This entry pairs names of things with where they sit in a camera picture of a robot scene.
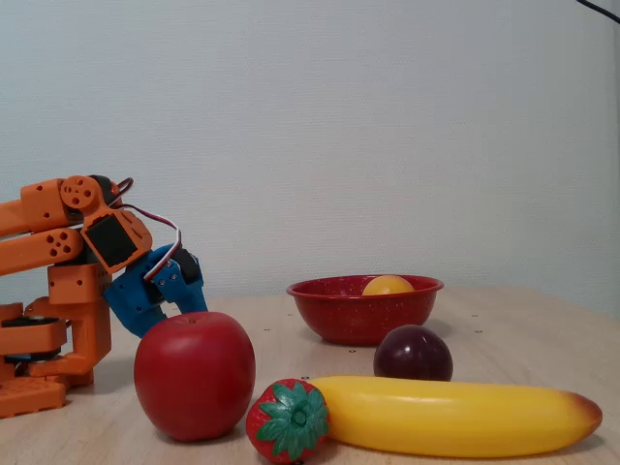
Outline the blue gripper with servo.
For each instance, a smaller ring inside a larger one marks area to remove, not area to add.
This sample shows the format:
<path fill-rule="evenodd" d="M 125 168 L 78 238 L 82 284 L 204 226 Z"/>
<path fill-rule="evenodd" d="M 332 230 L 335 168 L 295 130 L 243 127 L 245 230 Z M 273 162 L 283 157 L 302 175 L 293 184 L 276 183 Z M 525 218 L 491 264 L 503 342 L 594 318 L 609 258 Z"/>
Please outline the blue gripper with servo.
<path fill-rule="evenodd" d="M 183 247 L 152 278 L 149 271 L 171 248 L 170 245 L 148 252 L 129 265 L 112 281 L 104 297 L 123 326 L 138 338 L 167 316 L 164 302 L 175 304 L 182 314 L 207 312 L 198 259 Z"/>

